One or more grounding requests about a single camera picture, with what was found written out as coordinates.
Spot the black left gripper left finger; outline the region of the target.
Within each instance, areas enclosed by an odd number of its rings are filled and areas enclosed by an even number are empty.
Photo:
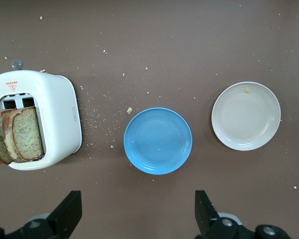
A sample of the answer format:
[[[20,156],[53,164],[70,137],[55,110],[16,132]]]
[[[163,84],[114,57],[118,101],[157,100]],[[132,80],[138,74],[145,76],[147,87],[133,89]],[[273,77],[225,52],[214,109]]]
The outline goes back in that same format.
[[[81,192],[71,191],[50,214],[35,216],[9,234],[0,228],[0,239],[69,239],[81,218]]]

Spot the white two-slot toaster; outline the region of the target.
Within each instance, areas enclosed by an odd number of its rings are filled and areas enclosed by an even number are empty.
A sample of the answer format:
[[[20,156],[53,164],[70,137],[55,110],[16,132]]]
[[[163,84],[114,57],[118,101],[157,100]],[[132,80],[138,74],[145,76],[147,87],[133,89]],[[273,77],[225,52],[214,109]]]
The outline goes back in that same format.
[[[24,108],[23,99],[32,98],[37,111],[44,156],[35,161],[9,166],[15,170],[38,170],[52,166],[79,150],[82,130],[77,97],[72,83],[64,76],[33,70],[0,74],[0,110],[14,101]]]

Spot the beige plate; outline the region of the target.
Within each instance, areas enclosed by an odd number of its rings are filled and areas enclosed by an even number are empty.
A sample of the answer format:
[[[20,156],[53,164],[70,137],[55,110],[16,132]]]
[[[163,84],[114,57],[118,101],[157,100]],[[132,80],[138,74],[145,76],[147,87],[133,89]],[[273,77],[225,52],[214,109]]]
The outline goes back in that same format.
[[[225,89],[211,112],[212,128],[228,148],[250,151],[262,147],[276,134],[281,107],[276,95],[257,82],[240,82]]]

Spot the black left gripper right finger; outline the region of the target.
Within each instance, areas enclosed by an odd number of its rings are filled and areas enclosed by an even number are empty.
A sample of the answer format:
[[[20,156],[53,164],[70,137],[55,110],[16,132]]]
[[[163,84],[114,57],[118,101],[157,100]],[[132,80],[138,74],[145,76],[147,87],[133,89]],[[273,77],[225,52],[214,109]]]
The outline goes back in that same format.
[[[200,234],[195,239],[290,239],[281,228],[258,225],[254,231],[233,214],[219,213],[204,190],[195,191],[195,219]]]

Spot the blue plate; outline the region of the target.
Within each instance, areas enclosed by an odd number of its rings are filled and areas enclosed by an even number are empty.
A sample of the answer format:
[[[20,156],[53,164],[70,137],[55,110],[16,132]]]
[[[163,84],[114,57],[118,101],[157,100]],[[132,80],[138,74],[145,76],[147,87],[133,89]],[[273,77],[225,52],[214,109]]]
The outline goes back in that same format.
[[[151,175],[179,169],[192,151],[192,132],[186,120],[167,108],[150,108],[135,115],[124,133],[130,163]]]

